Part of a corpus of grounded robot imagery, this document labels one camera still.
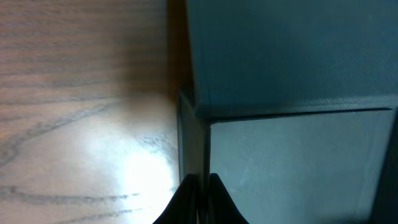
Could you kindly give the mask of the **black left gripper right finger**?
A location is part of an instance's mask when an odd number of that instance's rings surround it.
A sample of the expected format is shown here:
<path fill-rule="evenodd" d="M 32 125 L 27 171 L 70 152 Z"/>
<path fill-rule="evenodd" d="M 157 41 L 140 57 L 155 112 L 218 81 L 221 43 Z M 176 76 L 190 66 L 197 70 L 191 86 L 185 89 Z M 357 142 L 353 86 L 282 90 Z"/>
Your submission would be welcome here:
<path fill-rule="evenodd" d="M 210 174 L 209 178 L 208 211 L 211 224 L 248 224 L 216 173 Z"/>

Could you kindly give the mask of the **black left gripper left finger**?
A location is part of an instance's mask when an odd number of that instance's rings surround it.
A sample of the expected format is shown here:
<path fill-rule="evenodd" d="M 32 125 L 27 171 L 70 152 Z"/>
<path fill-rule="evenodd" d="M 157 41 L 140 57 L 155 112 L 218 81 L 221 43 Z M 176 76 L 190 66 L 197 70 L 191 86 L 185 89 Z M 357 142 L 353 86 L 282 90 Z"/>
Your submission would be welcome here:
<path fill-rule="evenodd" d="M 154 224 L 196 224 L 197 176 L 188 174 Z"/>

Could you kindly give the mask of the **dark green box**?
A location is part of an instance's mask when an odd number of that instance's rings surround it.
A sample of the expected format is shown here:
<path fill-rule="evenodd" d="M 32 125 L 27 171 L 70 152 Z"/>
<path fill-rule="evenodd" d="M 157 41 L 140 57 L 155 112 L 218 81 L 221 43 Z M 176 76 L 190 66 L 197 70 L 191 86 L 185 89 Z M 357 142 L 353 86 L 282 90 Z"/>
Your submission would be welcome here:
<path fill-rule="evenodd" d="M 248 223 L 397 222 L 397 2 L 187 1 L 180 176 Z"/>

